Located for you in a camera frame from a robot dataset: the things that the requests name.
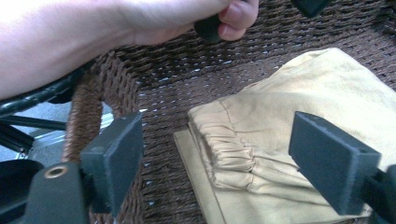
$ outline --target clamp jaw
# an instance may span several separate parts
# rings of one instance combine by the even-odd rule
[[[371,223],[396,223],[396,165],[377,169],[374,149],[326,119],[296,112],[289,154],[338,215],[359,215],[367,203]]]

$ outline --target brass rivet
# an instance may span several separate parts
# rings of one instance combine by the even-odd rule
[[[66,173],[67,173],[67,166],[60,165],[49,169],[46,173],[44,173],[44,177],[46,177],[47,179],[52,179],[64,175]]]

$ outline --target beige cloth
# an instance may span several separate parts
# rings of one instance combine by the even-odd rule
[[[288,155],[297,110],[321,116],[381,152],[382,170],[396,162],[396,93],[343,51],[325,49],[190,111],[192,138],[210,182],[310,204],[312,213],[328,206]]]
[[[352,218],[339,217],[326,205],[298,203],[245,190],[215,188],[210,184],[191,133],[188,130],[177,132],[175,141],[208,224],[334,223]]]

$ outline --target brown wicker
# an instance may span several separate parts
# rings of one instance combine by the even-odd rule
[[[309,20],[289,0],[265,0],[257,22],[240,41],[206,44],[191,32],[160,46],[112,51],[97,60],[98,72],[78,86],[64,157],[77,160],[97,135],[101,100],[117,116],[147,109],[142,170],[118,220],[204,223],[172,136],[188,128],[188,110],[271,76],[303,52],[330,47],[342,49],[396,90],[396,1],[332,1],[321,16]],[[92,216],[95,220],[111,223],[109,217]]]

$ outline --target human arm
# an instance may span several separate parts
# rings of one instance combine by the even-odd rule
[[[0,7],[0,99],[39,88],[115,47],[160,44],[220,11],[220,37],[238,39],[257,9],[258,0],[7,2]]]

